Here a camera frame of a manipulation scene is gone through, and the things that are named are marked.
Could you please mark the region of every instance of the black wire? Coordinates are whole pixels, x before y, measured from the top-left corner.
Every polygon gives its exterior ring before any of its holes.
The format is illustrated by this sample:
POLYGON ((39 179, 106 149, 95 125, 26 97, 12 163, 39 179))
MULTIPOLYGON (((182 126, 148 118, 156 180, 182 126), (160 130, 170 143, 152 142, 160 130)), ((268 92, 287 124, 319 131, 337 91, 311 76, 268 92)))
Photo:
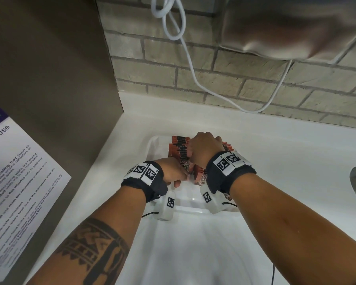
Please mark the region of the black wire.
POLYGON ((150 215, 150 214, 158 214, 158 212, 150 212, 150 213, 147 213, 147 214, 143 215, 142 217, 148 216, 148 215, 150 215))
POLYGON ((233 203, 229 203, 229 202, 223 202, 222 204, 223 204, 223 205, 229 204, 229 205, 233 205, 233 206, 237 207, 237 205, 235 205, 235 204, 233 204, 233 203))
POLYGON ((273 264, 273 274, 272 274, 272 284, 271 285, 273 285, 273 282, 274 282, 274 271, 275 271, 275 266, 273 264))

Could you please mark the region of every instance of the stack of packets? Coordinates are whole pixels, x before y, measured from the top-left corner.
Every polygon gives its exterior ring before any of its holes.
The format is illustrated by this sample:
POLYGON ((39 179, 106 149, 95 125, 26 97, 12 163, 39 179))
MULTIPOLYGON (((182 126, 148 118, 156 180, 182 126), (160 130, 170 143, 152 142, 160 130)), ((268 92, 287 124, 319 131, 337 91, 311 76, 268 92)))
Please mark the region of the stack of packets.
MULTIPOLYGON (((189 174, 194 175, 194 184, 202 186, 207 183, 207 171, 206 169, 194 165, 190 162, 190 158, 187 157, 187 146, 189 144, 190 137, 172 136, 171 143, 169 144, 169 157, 176 158, 182 167, 184 167, 189 174)), ((225 151, 234 151, 232 145, 227 142, 223 142, 223 148, 225 151)), ((224 196, 231 201, 232 198, 228 194, 224 196)))

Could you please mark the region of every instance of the brown panel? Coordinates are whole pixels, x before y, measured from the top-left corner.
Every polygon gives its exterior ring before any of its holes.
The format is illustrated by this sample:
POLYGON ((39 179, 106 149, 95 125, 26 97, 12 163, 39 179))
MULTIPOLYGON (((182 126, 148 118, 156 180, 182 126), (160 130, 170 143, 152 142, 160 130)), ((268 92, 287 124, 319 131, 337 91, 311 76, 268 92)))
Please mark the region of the brown panel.
POLYGON ((17 285, 123 112, 94 0, 0 0, 0 106, 72 176, 1 283, 17 285))

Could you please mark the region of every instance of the coiled white cord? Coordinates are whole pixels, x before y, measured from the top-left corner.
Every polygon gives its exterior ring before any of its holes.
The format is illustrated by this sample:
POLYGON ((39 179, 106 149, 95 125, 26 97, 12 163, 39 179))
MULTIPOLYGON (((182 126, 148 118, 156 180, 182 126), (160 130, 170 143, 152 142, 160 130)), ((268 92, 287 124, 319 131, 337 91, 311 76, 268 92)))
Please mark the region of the coiled white cord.
POLYGON ((180 40, 181 41, 183 49, 185 50, 185 53, 186 53, 186 56, 187 56, 187 60, 189 61, 192 77, 194 78, 195 84, 197 84, 199 88, 201 88, 202 90, 206 91, 207 93, 209 93, 209 94, 211 94, 213 96, 216 96, 216 97, 218 97, 220 99, 223 99, 223 100, 231 103, 237 109, 239 109, 239 110, 241 110, 241 111, 243 111, 245 113, 260 113, 260 112, 264 111, 270 105, 270 103, 272 103, 273 98, 277 95, 278 90, 281 87, 281 85, 282 85, 282 83, 283 83, 283 81, 284 81, 284 79, 285 79, 285 77, 287 75, 287 72, 290 69, 290 65, 292 63, 292 60, 289 60, 287 62, 285 71, 283 72, 280 81, 278 82, 275 90, 273 91, 273 94, 270 96, 270 98, 267 101, 267 103, 264 106, 262 106, 260 109, 255 110, 255 111, 249 111, 249 110, 243 109, 239 105, 237 105, 235 102, 233 102, 232 100, 229 100, 228 98, 226 98, 224 96, 216 94, 216 93, 212 92, 211 90, 208 90, 207 88, 205 88, 201 84, 199 84, 199 82, 198 82, 198 80, 197 80, 197 78, 195 76, 195 71, 194 71, 194 67, 192 65, 192 61, 191 61, 191 57, 190 57, 189 51, 187 50, 186 43, 185 43, 185 41, 183 39, 183 34, 185 33, 185 29, 186 29, 186 15, 185 15, 185 10, 183 9, 183 5, 182 5, 181 0, 164 0, 164 5, 163 5, 162 10, 157 10, 156 6, 157 6, 157 0, 152 0, 151 1, 151 10, 152 10, 153 16, 155 16, 156 18, 162 18, 162 27, 164 29, 164 32, 165 32, 166 36, 170 40, 172 40, 172 41, 180 40), (182 20, 181 28, 179 28, 177 22, 175 21, 175 18, 173 16, 173 14, 171 13, 171 8, 173 7, 175 2, 177 3, 179 12, 181 14, 181 20, 182 20), (175 36, 172 36, 167 30, 166 15, 169 15, 171 21, 173 22, 173 25, 174 25, 175 29, 177 30, 177 35, 175 35, 175 36))

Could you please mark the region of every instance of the hand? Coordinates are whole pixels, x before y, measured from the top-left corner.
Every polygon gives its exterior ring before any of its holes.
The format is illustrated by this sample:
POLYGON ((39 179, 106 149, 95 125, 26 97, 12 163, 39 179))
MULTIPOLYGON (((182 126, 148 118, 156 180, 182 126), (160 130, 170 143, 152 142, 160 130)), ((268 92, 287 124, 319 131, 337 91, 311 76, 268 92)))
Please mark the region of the hand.
POLYGON ((174 182, 175 188, 181 185, 181 180, 186 181, 189 176, 189 173, 180 165, 177 159, 173 157, 158 159, 155 160, 155 162, 162 168, 164 181, 168 185, 174 182))
POLYGON ((214 138, 210 132, 199 132, 190 140, 187 156, 191 162, 205 169, 209 160, 221 151, 224 151, 221 137, 214 138))

